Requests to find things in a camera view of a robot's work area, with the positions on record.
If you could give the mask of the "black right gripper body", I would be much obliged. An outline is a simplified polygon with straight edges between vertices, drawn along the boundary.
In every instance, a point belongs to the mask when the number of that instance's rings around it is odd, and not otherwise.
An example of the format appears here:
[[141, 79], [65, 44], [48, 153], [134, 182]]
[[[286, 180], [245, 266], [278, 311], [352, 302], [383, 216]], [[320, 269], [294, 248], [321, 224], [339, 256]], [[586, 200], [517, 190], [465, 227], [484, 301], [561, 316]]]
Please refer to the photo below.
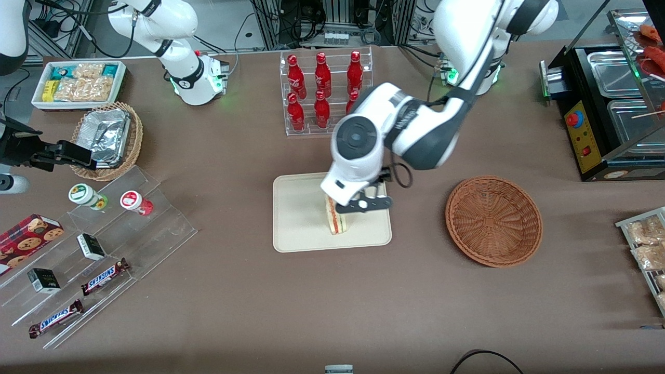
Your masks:
[[6, 166], [35, 167], [52, 172], [57, 163], [54, 152], [40, 139], [43, 131], [12, 118], [2, 119], [1, 163]]

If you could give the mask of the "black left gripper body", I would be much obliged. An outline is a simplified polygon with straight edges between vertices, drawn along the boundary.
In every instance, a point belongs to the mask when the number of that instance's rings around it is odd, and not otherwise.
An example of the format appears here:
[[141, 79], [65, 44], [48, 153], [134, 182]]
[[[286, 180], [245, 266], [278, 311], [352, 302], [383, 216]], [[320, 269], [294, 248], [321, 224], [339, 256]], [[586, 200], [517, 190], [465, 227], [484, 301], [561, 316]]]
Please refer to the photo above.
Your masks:
[[375, 180], [364, 189], [365, 196], [367, 198], [376, 198], [380, 195], [386, 195], [385, 187], [390, 182], [392, 182], [392, 169], [390, 167], [382, 167]]

